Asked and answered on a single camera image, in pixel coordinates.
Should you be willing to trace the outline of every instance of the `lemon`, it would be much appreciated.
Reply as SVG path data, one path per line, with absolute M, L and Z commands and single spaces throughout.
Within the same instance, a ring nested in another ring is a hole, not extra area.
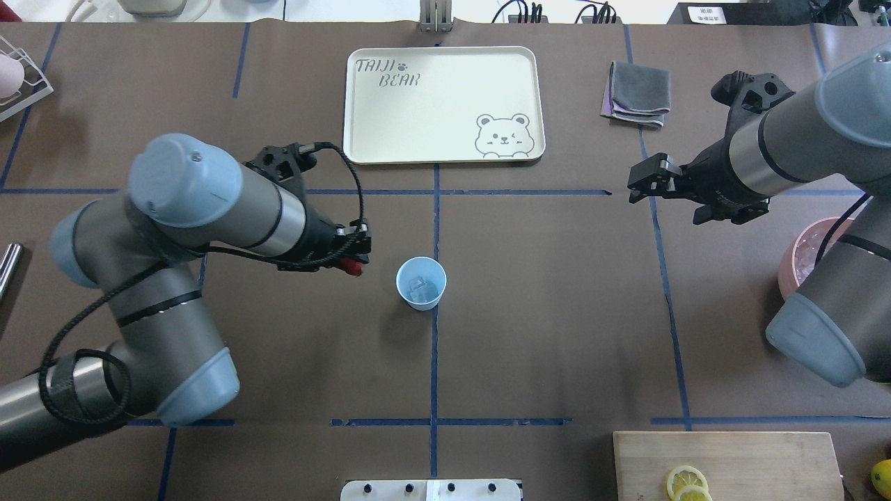
M 872 487 L 885 499 L 891 499 L 891 459 L 880 461 L 872 467 Z
M 712 496 L 708 494 L 707 489 L 703 489 L 701 486 L 688 485 L 674 493 L 672 501 L 712 501 Z
M 666 491 L 668 492 L 668 498 L 674 500 L 674 496 L 683 488 L 687 486 L 697 486 L 702 487 L 702 489 L 707 493 L 708 492 L 708 482 L 706 481 L 706 476 L 702 474 L 701 471 L 693 468 L 692 466 L 688 466 L 687 464 L 682 464 L 674 468 L 671 472 L 668 473 L 666 477 Z M 691 497 L 690 501 L 697 499 L 696 497 Z

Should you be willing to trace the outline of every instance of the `red object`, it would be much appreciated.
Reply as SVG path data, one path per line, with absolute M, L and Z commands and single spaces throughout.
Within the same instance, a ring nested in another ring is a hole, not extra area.
M 347 272 L 347 275 L 359 276 L 362 274 L 362 263 L 355 259 L 343 258 L 340 260 L 340 269 Z
M 3 0 L 0 0 L 0 21 L 21 21 L 21 17 L 9 8 Z

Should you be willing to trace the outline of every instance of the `metal rod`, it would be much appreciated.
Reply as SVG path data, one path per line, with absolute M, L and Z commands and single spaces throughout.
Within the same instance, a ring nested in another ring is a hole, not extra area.
M 3 301 L 9 282 L 12 281 L 12 274 L 15 273 L 15 266 L 19 264 L 22 249 L 20 243 L 10 243 L 6 247 L 3 261 L 0 261 L 0 301 Z

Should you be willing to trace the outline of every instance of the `blue cup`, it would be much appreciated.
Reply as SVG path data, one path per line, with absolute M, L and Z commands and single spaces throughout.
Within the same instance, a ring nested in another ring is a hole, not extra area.
M 396 272 L 396 289 L 412 308 L 433 309 L 446 290 L 446 272 L 435 259 L 411 258 Z

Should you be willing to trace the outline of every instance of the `wooden cutting board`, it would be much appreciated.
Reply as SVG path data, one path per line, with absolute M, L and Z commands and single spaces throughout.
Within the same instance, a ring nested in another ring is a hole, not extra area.
M 791 431 L 616 431 L 619 501 L 667 501 L 681 464 L 706 476 L 715 501 L 841 501 L 832 437 Z

